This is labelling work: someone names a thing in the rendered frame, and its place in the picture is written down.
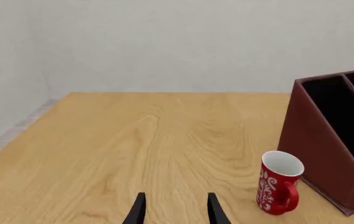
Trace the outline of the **red mug with white pattern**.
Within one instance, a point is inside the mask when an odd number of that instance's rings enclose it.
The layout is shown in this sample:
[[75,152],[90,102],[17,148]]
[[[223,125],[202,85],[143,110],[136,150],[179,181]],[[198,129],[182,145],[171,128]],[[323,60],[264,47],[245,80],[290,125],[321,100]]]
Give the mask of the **red mug with white pattern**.
[[256,194],[260,209],[272,215],[295,210],[299,203],[296,185],[303,173],[304,165],[296,156],[282,151],[265,152]]

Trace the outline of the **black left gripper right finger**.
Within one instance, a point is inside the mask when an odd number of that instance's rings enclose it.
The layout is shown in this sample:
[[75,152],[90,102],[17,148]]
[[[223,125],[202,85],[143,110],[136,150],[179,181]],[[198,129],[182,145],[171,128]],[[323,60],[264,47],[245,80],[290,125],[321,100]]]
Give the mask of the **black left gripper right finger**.
[[207,212],[210,224],[231,224],[215,193],[208,193]]

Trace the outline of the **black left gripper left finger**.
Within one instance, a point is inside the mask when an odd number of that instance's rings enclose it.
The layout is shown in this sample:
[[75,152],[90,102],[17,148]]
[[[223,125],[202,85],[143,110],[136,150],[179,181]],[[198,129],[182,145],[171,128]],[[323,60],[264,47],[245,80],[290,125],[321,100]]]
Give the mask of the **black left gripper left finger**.
[[122,224],[144,224],[146,216],[146,194],[139,192]]

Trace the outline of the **red-brown desk caddy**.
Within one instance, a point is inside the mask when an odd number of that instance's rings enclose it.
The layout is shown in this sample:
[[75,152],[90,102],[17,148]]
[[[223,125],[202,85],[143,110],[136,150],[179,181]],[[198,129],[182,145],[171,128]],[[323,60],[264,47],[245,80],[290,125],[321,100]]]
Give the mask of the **red-brown desk caddy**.
[[354,70],[294,82],[277,148],[301,160],[304,182],[354,214]]

